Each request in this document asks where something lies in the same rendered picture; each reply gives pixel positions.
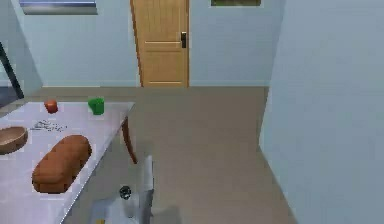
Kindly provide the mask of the light wooden room door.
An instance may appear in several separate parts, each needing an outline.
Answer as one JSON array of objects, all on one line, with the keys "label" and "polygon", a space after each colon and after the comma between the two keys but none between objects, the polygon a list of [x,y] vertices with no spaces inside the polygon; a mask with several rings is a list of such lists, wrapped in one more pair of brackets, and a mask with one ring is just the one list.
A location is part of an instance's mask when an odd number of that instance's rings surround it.
[{"label": "light wooden room door", "polygon": [[189,86],[189,1],[130,0],[142,87]]}]

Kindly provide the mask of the green cup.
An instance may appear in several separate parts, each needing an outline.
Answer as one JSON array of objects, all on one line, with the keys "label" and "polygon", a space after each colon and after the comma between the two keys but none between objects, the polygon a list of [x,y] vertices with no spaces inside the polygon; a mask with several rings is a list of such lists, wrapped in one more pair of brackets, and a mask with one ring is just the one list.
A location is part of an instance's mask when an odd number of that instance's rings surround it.
[{"label": "green cup", "polygon": [[92,98],[88,100],[88,106],[90,107],[94,115],[102,115],[104,113],[104,99]]}]

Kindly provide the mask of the grey bin with round knob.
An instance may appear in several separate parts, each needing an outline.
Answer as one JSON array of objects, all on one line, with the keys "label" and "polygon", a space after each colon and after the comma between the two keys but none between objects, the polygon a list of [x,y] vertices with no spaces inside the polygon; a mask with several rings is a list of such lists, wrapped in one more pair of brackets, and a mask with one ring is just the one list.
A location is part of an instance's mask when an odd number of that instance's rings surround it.
[{"label": "grey bin with round knob", "polygon": [[151,224],[154,194],[153,157],[143,158],[138,168],[136,191],[123,185],[116,194],[96,200],[87,224]]}]

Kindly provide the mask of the white table with brown legs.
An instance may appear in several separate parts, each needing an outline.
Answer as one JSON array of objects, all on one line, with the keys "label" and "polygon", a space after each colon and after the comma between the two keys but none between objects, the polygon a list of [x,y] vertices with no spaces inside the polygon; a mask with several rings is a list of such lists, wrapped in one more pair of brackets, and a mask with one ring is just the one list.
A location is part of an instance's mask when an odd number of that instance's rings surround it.
[{"label": "white table with brown legs", "polygon": [[[94,115],[86,102],[60,102],[58,111],[49,114],[42,102],[28,102],[1,117],[0,129],[24,127],[28,140],[21,149],[0,155],[0,224],[62,224],[133,106],[132,102],[107,102],[104,113]],[[64,125],[66,129],[31,130],[41,120]],[[31,179],[34,168],[69,135],[85,136],[92,155],[65,193],[37,192]]]}]

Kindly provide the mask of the brown bread loaf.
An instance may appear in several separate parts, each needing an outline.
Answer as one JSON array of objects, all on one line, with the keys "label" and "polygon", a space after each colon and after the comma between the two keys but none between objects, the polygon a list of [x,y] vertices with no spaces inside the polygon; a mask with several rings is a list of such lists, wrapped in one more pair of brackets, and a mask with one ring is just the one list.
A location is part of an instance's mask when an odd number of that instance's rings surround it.
[{"label": "brown bread loaf", "polygon": [[36,165],[32,185],[39,193],[65,193],[92,155],[89,140],[83,135],[61,139]]}]

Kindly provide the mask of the silver keys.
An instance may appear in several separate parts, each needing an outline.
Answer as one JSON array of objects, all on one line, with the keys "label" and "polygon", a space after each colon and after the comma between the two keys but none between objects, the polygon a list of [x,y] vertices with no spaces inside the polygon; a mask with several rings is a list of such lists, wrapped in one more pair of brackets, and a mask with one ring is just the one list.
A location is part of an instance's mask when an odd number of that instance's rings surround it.
[{"label": "silver keys", "polygon": [[60,125],[57,123],[52,123],[49,120],[38,121],[36,124],[34,124],[31,127],[31,130],[43,130],[43,131],[48,131],[48,132],[52,132],[52,131],[62,132],[65,129],[66,129],[66,126]]}]

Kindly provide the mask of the window with grey sill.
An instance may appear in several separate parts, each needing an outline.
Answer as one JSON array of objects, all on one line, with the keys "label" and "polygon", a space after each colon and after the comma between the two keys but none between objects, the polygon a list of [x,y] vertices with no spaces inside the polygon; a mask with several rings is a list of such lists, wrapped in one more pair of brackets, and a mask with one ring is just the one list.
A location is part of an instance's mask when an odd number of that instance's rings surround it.
[{"label": "window with grey sill", "polygon": [[25,15],[96,15],[96,0],[19,0]]}]

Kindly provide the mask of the brown wooden bowl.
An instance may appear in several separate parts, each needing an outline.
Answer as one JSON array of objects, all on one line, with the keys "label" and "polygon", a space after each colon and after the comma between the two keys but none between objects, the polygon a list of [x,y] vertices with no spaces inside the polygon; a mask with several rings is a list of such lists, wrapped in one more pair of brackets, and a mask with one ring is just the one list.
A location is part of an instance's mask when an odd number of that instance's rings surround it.
[{"label": "brown wooden bowl", "polygon": [[21,126],[0,129],[0,155],[13,153],[21,149],[28,140],[28,131]]}]

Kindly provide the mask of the black slanted bar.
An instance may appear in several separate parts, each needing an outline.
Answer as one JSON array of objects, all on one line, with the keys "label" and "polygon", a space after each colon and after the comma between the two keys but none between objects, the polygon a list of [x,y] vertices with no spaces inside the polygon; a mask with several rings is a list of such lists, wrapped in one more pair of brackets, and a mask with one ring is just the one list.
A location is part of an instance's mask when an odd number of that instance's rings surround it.
[{"label": "black slanted bar", "polygon": [[21,89],[21,86],[17,80],[16,74],[11,66],[11,63],[7,57],[7,54],[5,52],[5,49],[3,47],[3,44],[0,42],[0,62],[2,66],[4,67],[4,70],[8,76],[8,79],[10,80],[10,83],[16,93],[16,96],[18,99],[24,98],[24,93]]}]

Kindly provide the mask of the green framed wall picture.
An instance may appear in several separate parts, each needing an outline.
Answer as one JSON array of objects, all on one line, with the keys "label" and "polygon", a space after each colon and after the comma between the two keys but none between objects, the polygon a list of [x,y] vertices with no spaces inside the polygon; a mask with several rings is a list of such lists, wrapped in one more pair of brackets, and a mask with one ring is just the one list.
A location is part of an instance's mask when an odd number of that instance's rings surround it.
[{"label": "green framed wall picture", "polygon": [[262,0],[211,0],[211,6],[261,6]]}]

